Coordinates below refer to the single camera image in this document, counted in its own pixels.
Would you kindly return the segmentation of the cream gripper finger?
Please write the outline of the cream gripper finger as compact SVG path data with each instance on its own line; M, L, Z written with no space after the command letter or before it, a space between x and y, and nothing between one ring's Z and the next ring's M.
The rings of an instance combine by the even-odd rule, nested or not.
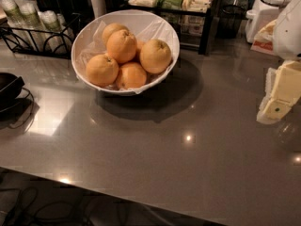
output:
M276 25L276 20L271 21L266 26L264 26L261 30L257 32L254 37L254 41L267 43L273 39L273 32Z
M301 62L285 60L277 69L269 68L265 96L259 106L257 121L273 124L283 119L301 98Z

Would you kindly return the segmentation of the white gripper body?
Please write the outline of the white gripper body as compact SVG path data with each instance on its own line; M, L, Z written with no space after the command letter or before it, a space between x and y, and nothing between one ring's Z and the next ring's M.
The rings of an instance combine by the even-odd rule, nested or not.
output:
M285 60L301 59L301 0L292 0L278 15L273 51Z

